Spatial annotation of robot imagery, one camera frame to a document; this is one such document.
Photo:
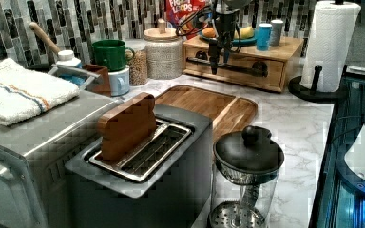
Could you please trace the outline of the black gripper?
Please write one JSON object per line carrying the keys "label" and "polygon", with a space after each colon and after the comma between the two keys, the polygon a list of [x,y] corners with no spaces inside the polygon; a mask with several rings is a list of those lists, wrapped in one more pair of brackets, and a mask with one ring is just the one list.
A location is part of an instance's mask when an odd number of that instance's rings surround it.
{"label": "black gripper", "polygon": [[227,64],[232,41],[237,27],[238,11],[236,9],[215,9],[213,13],[213,23],[217,37],[209,41],[209,63],[213,75],[217,74],[219,53],[218,48],[223,48],[223,63]]}

